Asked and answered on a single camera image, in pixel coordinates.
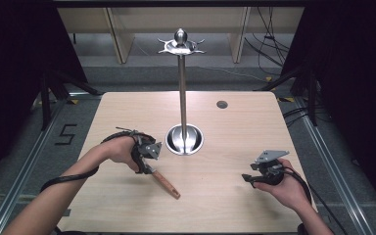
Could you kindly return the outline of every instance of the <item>wooden handle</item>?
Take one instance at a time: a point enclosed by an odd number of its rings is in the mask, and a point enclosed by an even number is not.
[[[161,175],[157,170],[155,170],[152,175],[163,185],[163,187],[175,198],[179,199],[181,195],[178,193],[178,191],[175,189],[175,187],[172,186],[172,184],[167,181],[167,179]]]

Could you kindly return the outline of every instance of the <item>wooden table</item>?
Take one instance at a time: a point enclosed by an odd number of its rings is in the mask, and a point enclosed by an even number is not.
[[[226,109],[216,103],[225,101]],[[274,95],[270,92],[187,92],[188,123],[205,137],[194,155],[174,155],[166,133],[180,123],[178,92],[107,93],[93,119],[81,155],[117,126],[162,141],[149,164],[179,191],[171,197],[152,175],[105,162],[70,205],[63,230],[86,232],[258,233],[296,232],[296,214],[271,195],[253,189],[241,174],[259,175],[250,164],[263,150],[285,157],[304,178],[301,164]]]

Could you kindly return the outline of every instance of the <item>metal pole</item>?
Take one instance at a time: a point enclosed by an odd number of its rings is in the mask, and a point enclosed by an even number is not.
[[[184,142],[184,153],[185,141],[187,139],[187,111],[186,111],[186,84],[185,84],[185,56],[178,56],[178,72],[179,72],[179,100],[181,107],[181,127],[182,127],[182,141]]]

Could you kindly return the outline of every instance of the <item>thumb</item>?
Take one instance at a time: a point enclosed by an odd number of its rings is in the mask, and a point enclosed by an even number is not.
[[[132,159],[130,154],[126,154],[126,157],[124,159],[125,159],[125,161],[123,161],[124,164],[129,166],[129,168],[131,168],[135,172],[139,171],[139,165]]]
[[[266,183],[261,183],[261,182],[255,182],[253,183],[253,186],[267,193],[270,193],[273,188],[273,186],[266,184]]]

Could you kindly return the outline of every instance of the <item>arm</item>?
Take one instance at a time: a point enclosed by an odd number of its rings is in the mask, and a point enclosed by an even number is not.
[[[283,166],[292,168],[289,161],[279,159]],[[302,185],[291,175],[285,174],[276,186],[255,182],[254,186],[273,195],[283,206],[292,209],[301,219],[309,234],[333,234],[306,198]]]
[[[88,172],[107,159],[138,171],[130,156],[134,143],[132,137],[120,137],[95,146],[62,176]],[[4,234],[50,234],[85,181],[69,181],[45,189],[9,224]]]

